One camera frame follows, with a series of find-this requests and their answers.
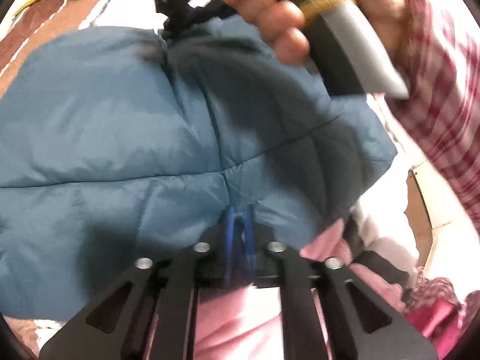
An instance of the triangular cutout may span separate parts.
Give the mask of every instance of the triangular cutout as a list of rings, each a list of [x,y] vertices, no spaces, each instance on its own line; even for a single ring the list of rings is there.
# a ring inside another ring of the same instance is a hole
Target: triangular cutout
[[[133,284],[128,282],[106,298],[95,310],[93,310],[86,322],[88,325],[101,330],[104,333],[112,333],[128,299]]]
[[[363,330],[371,334],[392,323],[391,318],[380,310],[353,282],[346,284],[357,310]]]

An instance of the plaid sleeve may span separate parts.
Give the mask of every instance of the plaid sleeve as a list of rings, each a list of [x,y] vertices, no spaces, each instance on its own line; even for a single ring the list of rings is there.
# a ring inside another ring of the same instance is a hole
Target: plaid sleeve
[[[480,233],[480,31],[427,0],[406,2],[410,99],[388,103]]]

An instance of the blue puffer jacket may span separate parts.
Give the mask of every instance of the blue puffer jacket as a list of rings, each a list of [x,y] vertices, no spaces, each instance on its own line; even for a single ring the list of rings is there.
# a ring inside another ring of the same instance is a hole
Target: blue puffer jacket
[[[239,17],[167,43],[132,28],[61,36],[0,102],[0,310],[67,320],[229,205],[253,204],[301,248],[395,153],[364,96],[330,99]]]

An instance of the yellow stripe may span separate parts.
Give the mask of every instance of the yellow stripe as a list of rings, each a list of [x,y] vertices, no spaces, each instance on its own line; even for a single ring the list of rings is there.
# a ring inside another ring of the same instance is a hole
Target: yellow stripe
[[[355,0],[305,0],[299,6],[305,16],[305,25],[309,26],[318,15],[336,8],[345,1],[355,2]]]

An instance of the silver screw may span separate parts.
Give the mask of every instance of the silver screw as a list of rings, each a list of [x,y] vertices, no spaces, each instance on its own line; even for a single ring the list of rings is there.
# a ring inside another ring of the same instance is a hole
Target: silver screw
[[[330,257],[329,259],[325,260],[325,266],[328,269],[338,269],[343,266],[343,261],[338,259],[337,257]]]
[[[198,242],[195,244],[193,249],[198,253],[207,253],[210,250],[210,245],[206,242]]]
[[[135,261],[135,266],[138,269],[148,269],[151,268],[153,265],[153,261],[147,257],[142,257],[141,259],[138,259]]]
[[[285,251],[287,249],[287,246],[282,243],[282,242],[270,242],[268,245],[267,245],[267,248],[269,251],[272,251],[274,253],[279,253],[281,251]]]

